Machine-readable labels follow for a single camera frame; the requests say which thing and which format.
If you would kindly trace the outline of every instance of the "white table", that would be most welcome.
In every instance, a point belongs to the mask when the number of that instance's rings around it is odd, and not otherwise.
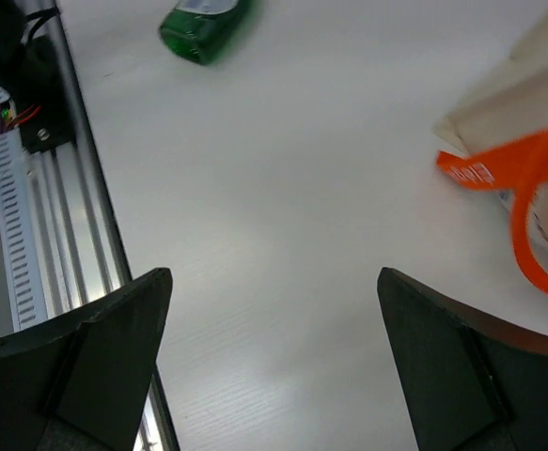
[[[184,450],[415,449],[382,266],[548,334],[506,214],[430,132],[548,0],[263,1],[210,68],[159,41],[172,1],[62,6],[133,270],[175,273]]]

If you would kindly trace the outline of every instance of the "black cable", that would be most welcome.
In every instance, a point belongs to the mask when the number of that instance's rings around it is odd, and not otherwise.
[[[26,19],[28,22],[38,19],[38,21],[35,22],[29,30],[29,34],[27,35],[27,45],[29,45],[29,43],[33,40],[33,37],[36,35],[38,30],[42,28],[50,19],[58,14],[60,14],[60,10],[57,7],[47,8],[41,11],[32,12],[31,14],[27,14]]]

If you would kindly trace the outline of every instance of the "orange handle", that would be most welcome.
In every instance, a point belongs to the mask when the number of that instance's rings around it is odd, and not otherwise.
[[[526,230],[528,211],[537,188],[547,180],[548,139],[531,152],[516,186],[510,215],[511,242],[518,266],[526,278],[548,294],[548,272],[539,264],[530,248]]]
[[[436,165],[470,190],[515,191],[510,232],[516,262],[526,278],[548,294],[548,272],[535,259],[526,228],[535,192],[548,181],[548,130],[467,159],[441,151]]]

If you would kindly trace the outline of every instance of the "bottle label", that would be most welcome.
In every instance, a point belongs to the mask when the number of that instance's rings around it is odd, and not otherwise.
[[[240,0],[180,0],[176,9],[179,11],[215,16],[231,11]]]

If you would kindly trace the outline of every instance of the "aluminum rail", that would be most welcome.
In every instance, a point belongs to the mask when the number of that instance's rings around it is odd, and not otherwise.
[[[26,12],[51,8],[28,0]],[[29,154],[18,130],[0,134],[0,236],[14,331],[90,303],[132,280],[63,24],[55,44],[77,143]],[[0,88],[0,103],[9,95]],[[134,451],[179,450],[158,371]]]

